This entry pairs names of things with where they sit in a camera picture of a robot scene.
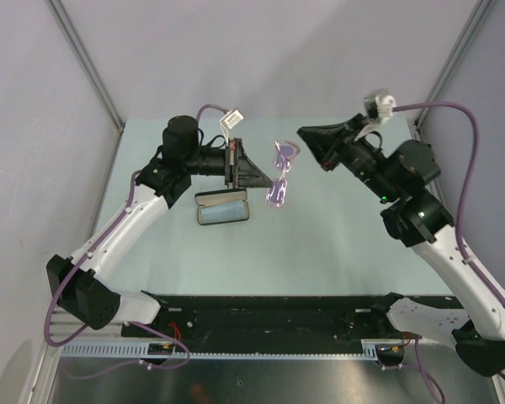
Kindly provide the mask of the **pink frame purple sunglasses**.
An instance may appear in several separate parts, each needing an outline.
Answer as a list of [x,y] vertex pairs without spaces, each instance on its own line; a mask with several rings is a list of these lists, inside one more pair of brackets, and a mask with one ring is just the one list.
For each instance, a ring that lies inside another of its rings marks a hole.
[[272,186],[265,195],[265,204],[279,209],[284,206],[288,188],[287,175],[292,168],[292,162],[300,154],[300,147],[292,141],[275,141],[274,150],[273,165],[279,170],[279,175],[272,179]]

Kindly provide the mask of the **black glasses case beige lining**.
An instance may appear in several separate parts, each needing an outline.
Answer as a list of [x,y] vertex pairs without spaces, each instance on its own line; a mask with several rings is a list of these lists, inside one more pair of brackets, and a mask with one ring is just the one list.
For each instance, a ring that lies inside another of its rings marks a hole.
[[197,221],[212,226],[247,221],[250,218],[247,191],[242,188],[197,193]]

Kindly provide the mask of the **light blue cleaning cloth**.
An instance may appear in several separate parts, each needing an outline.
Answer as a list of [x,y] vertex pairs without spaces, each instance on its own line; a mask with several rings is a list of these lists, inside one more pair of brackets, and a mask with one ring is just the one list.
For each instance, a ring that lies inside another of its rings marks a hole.
[[201,210],[205,223],[236,221],[247,215],[247,210],[241,200],[205,207]]

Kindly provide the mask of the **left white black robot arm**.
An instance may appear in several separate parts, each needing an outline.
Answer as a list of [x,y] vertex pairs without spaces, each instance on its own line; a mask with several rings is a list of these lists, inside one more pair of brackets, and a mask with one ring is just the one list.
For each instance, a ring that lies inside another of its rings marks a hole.
[[238,202],[237,216],[247,218],[248,189],[268,189],[272,182],[247,156],[242,139],[231,130],[242,121],[234,109],[220,120],[225,144],[204,144],[196,118],[172,117],[162,132],[162,144],[142,170],[131,176],[127,198],[109,222],[69,257],[55,255],[46,265],[54,302],[86,327],[99,330],[111,322],[139,322],[157,337],[169,326],[161,303],[144,292],[112,290],[109,276],[138,238],[169,212],[192,184],[194,176],[221,177],[222,190],[203,193],[199,208]]

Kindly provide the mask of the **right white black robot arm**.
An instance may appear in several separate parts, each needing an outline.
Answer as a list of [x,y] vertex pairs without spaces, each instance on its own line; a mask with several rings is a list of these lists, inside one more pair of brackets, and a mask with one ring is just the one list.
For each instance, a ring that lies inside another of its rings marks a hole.
[[346,167],[387,207],[380,216],[387,233],[412,249],[443,280],[462,305],[459,310],[423,306],[394,293],[371,317],[382,338],[409,332],[452,348],[477,374],[505,370],[505,289],[488,271],[475,271],[467,245],[456,238],[453,216],[427,190],[440,174],[432,147],[402,142],[389,156],[360,133],[361,114],[335,125],[303,126],[298,136],[324,171]]

